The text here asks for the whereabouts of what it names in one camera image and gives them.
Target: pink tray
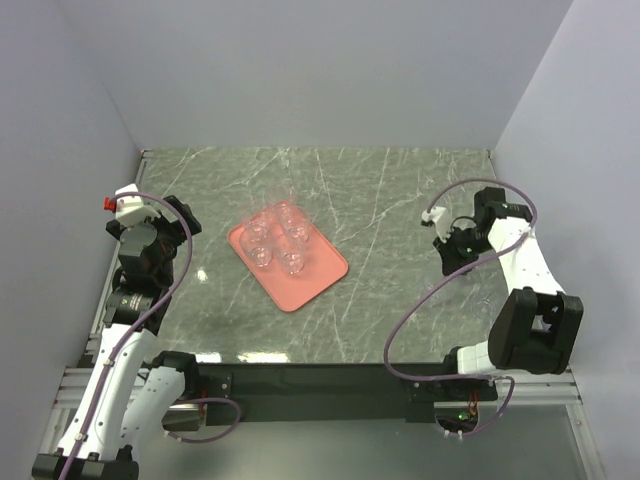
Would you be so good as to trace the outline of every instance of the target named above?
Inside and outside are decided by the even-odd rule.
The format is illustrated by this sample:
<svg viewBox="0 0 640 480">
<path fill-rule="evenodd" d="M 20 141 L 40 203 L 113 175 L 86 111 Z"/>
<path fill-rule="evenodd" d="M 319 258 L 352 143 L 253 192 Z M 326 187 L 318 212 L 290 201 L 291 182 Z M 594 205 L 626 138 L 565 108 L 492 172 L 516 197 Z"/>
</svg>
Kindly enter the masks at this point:
<svg viewBox="0 0 640 480">
<path fill-rule="evenodd" d="M 274 230 L 277 230 L 273 232 L 274 235 L 281 233 L 280 227 Z M 242 225 L 232 228 L 227 235 L 229 243 L 276 305 L 285 312 L 297 310 L 344 277 L 349 270 L 345 258 L 313 225 L 304 268 L 294 275 L 283 271 L 275 258 L 266 267 L 257 267 L 251 262 L 240 246 L 242 231 Z"/>
</svg>

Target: clear plastic cup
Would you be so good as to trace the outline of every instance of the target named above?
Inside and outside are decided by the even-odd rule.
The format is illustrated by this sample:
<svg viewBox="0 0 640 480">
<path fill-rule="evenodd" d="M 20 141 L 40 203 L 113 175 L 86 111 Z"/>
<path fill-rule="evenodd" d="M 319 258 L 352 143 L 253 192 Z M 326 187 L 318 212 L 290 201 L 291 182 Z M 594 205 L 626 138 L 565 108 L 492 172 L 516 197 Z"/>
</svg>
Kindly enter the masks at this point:
<svg viewBox="0 0 640 480">
<path fill-rule="evenodd" d="M 275 185 L 265 193 L 264 197 L 275 218 L 289 211 L 296 203 L 296 192 L 290 184 Z"/>
<path fill-rule="evenodd" d="M 298 206 L 281 210 L 276 219 L 282 232 L 295 242 L 306 243 L 309 240 L 311 220 L 309 214 Z"/>
<path fill-rule="evenodd" d="M 287 235 L 282 234 L 276 238 L 273 250 L 285 272 L 298 273 L 304 267 L 304 245 L 293 241 Z"/>
<path fill-rule="evenodd" d="M 266 227 L 250 225 L 240 234 L 240 246 L 258 267 L 266 267 L 273 258 L 273 240 Z"/>
<path fill-rule="evenodd" d="M 248 199 L 240 206 L 240 218 L 242 226 L 246 229 L 251 225 L 269 228 L 271 217 L 269 209 L 264 201 Z"/>
</svg>

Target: gray marble surface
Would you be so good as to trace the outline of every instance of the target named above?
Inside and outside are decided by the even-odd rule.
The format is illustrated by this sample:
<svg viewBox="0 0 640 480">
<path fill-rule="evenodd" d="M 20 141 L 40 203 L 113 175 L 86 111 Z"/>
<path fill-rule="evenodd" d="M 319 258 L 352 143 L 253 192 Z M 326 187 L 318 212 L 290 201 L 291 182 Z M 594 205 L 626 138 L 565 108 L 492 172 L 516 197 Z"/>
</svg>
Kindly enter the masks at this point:
<svg viewBox="0 0 640 480">
<path fill-rule="evenodd" d="M 392 326 L 442 276 L 421 212 L 456 180 L 493 177 L 484 150 L 209 147 L 146 157 L 142 188 L 178 196 L 203 226 L 158 351 L 224 362 L 380 362 Z M 282 182 L 349 262 L 345 278 L 293 313 L 276 307 L 227 243 L 239 206 Z M 479 188 L 460 187 L 441 204 L 470 214 Z M 184 248 L 176 269 L 183 262 Z M 505 298 L 497 262 L 456 279 L 407 323 L 392 359 L 440 361 L 485 340 Z"/>
</svg>

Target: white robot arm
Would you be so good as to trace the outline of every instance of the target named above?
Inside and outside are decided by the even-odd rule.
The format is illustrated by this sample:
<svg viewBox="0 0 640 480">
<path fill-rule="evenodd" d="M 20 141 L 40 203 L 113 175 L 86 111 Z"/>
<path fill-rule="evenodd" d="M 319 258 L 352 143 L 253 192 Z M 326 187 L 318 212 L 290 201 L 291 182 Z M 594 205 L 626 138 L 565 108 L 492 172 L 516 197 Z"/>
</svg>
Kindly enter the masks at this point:
<svg viewBox="0 0 640 480">
<path fill-rule="evenodd" d="M 504 190 L 492 187 L 477 192 L 474 203 L 476 225 L 464 230 L 452 227 L 446 208 L 434 207 L 422 214 L 423 223 L 436 228 L 434 246 L 444 275 L 455 274 L 480 254 L 500 252 L 528 235 L 518 248 L 499 257 L 509 298 L 487 341 L 454 349 L 458 373 L 495 374 L 506 369 L 562 373 L 582 318 L 582 302 L 566 295 L 551 274 L 526 206 L 507 203 Z M 536 328 L 536 318 L 546 328 Z"/>
<path fill-rule="evenodd" d="M 138 190 L 129 185 L 116 194 L 124 192 Z M 188 205 L 175 197 L 164 201 L 182 216 L 191 235 L 201 231 Z M 155 313 L 150 310 L 161 303 L 159 299 L 173 284 L 172 262 L 186 234 L 179 221 L 169 222 L 140 196 L 125 196 L 115 202 L 107 199 L 105 209 L 115 213 L 107 231 L 122 244 L 118 252 L 122 267 L 115 273 L 113 291 L 106 301 L 96 368 L 57 452 L 36 459 L 32 469 L 36 480 L 58 479 L 68 458 L 73 463 L 66 473 L 67 480 L 137 478 L 136 460 L 150 433 L 160 428 L 163 417 L 178 399 L 195 398 L 201 393 L 195 391 L 195 356 L 163 352 L 150 367 L 142 391 L 129 404 L 136 376 L 157 341 L 170 297 L 156 307 Z M 148 320 L 131 333 L 118 351 L 116 346 L 147 312 Z"/>
</svg>

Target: white wall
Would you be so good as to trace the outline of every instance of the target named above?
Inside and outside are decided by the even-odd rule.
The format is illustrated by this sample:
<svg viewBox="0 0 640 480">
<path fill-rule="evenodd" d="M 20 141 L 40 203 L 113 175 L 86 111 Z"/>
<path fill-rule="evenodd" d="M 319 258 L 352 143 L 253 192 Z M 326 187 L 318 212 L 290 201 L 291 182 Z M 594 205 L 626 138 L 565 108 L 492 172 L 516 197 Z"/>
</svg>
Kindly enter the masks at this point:
<svg viewBox="0 0 640 480">
<path fill-rule="evenodd" d="M 585 317 L 572 357 L 605 469 L 638 478 L 640 3 L 575 0 L 495 151 Z"/>
<path fill-rule="evenodd" d="M 140 147 L 494 147 L 571 0 L 59 0 Z"/>
<path fill-rule="evenodd" d="M 60 7 L 0 10 L 0 476 L 22 480 L 113 252 L 103 199 L 139 154 Z"/>
</svg>

